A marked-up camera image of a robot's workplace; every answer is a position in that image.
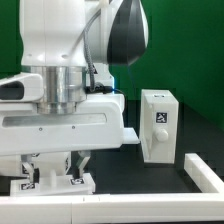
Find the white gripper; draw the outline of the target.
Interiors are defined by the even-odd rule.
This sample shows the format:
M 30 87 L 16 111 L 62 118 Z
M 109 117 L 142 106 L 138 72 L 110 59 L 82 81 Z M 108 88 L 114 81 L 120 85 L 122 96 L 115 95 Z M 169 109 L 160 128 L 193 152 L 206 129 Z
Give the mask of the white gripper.
M 24 154 L 79 151 L 76 165 L 82 177 L 89 150 L 124 143 L 124 103 L 121 94 L 90 94 L 69 115 L 42 115 L 33 103 L 0 103 L 0 156 L 22 155 L 33 183 L 32 157 Z

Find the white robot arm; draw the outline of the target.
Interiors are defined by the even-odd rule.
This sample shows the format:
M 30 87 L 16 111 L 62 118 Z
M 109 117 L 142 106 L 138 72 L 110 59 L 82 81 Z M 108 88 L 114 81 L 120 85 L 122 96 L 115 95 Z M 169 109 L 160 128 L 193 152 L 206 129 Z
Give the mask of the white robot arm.
M 19 31 L 22 71 L 0 79 L 0 156 L 19 156 L 37 182 L 33 155 L 137 141 L 123 122 L 123 95 L 98 84 L 94 66 L 144 54 L 141 0 L 20 0 Z

